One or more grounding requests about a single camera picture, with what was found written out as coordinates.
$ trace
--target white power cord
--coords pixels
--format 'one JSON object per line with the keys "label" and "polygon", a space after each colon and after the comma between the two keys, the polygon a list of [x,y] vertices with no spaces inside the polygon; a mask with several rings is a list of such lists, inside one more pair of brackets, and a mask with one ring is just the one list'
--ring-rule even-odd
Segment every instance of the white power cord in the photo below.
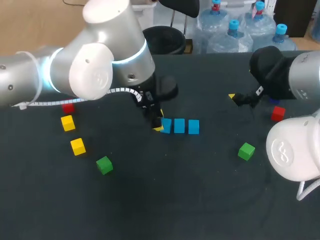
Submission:
{"label": "white power cord", "polygon": [[[114,93],[131,93],[135,96],[136,100],[141,102],[142,96],[132,88],[127,87],[117,87],[109,89],[109,91],[106,93],[108,94],[114,94]],[[30,106],[30,107],[47,107],[47,106],[58,106],[58,105],[64,105],[64,104],[75,104],[75,103],[81,103],[86,102],[88,100],[76,98],[76,99],[70,99],[70,100],[62,100],[62,101],[35,101],[35,102],[21,102],[19,104],[14,105],[13,107],[21,107],[21,106]]]}
{"label": "white power cord", "polygon": [[316,180],[314,183],[312,183],[310,186],[308,186],[305,190],[305,181],[300,182],[299,190],[296,195],[296,199],[298,201],[301,201],[304,199],[309,193],[311,193],[313,190],[315,190],[317,187],[320,186],[320,179]]}

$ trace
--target yellow cube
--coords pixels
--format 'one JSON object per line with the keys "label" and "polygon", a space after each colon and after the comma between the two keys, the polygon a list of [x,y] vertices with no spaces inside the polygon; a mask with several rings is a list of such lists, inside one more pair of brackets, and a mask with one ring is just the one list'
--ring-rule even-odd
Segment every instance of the yellow cube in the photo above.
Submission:
{"label": "yellow cube", "polygon": [[81,138],[73,140],[70,143],[75,156],[84,154],[86,152],[84,142],[82,141]]}
{"label": "yellow cube", "polygon": [[62,126],[63,126],[63,129],[65,132],[76,129],[74,120],[72,119],[71,115],[63,116],[61,118],[61,122],[62,122]]}

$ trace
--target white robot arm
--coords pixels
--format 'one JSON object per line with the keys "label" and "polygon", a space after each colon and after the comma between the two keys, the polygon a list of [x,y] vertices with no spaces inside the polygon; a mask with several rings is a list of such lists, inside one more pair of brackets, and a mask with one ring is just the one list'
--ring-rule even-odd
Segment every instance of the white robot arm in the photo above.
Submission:
{"label": "white robot arm", "polygon": [[174,98],[178,87],[172,78],[155,77],[130,0],[90,0],[83,18],[86,27],[64,48],[0,57],[0,107],[32,103],[51,92],[97,100],[109,91],[114,76],[122,87],[139,92],[137,105],[147,111],[153,128],[160,127],[160,101]]}
{"label": "white robot arm", "polygon": [[[250,72],[259,87],[248,95],[237,93],[232,99],[239,106],[255,107],[263,95],[276,100],[320,101],[319,51],[284,57],[276,47],[261,48],[252,55]],[[320,186],[320,111],[285,119],[273,126],[267,136],[266,152],[281,176],[301,182],[297,199],[306,197]],[[318,180],[304,190],[305,181],[314,179]]]}

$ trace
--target cube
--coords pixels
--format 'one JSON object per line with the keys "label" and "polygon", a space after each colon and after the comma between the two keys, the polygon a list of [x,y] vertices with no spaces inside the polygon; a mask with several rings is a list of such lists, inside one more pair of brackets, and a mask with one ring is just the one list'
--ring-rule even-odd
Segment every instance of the cube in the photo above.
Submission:
{"label": "cube", "polygon": [[107,156],[96,161],[96,165],[103,175],[106,175],[114,169],[114,167],[112,166],[112,162],[109,160]]}
{"label": "cube", "polygon": [[185,133],[185,120],[183,118],[176,118],[174,120],[174,133],[184,134]]}
{"label": "cube", "polygon": [[189,120],[189,134],[198,135],[200,132],[199,120]]}
{"label": "cube", "polygon": [[63,104],[62,109],[65,114],[73,114],[75,112],[75,106],[72,103]]}
{"label": "cube", "polygon": [[164,134],[170,134],[172,120],[169,118],[162,118],[162,125],[163,125],[163,130],[161,130],[160,132]]}
{"label": "cube", "polygon": [[161,117],[157,117],[152,120],[151,126],[153,130],[156,130],[157,132],[160,132],[164,129],[164,126],[162,125]]}
{"label": "cube", "polygon": [[61,122],[62,122],[62,126],[63,126],[63,129],[65,132],[76,129],[74,120],[72,119],[71,115],[63,116],[61,118]]}
{"label": "cube", "polygon": [[285,108],[275,106],[273,109],[271,120],[276,121],[276,122],[282,121],[285,117],[285,112],[286,112]]}
{"label": "cube", "polygon": [[75,156],[84,154],[86,152],[84,142],[81,138],[72,140],[70,143]]}
{"label": "cube", "polygon": [[251,146],[249,143],[245,143],[242,145],[238,152],[238,156],[246,161],[248,161],[255,152],[255,147]]}

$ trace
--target green cube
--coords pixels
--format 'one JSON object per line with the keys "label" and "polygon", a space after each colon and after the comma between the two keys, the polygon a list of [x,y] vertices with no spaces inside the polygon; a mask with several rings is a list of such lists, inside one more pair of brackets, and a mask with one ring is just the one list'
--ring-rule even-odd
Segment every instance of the green cube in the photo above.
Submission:
{"label": "green cube", "polygon": [[239,150],[239,153],[238,153],[238,156],[246,161],[248,161],[252,155],[254,154],[255,152],[255,147],[254,146],[251,146],[250,144],[248,143],[245,143],[242,145],[242,147],[240,148]]}
{"label": "green cube", "polygon": [[112,162],[106,156],[96,161],[96,165],[103,175],[106,175],[114,169]]}

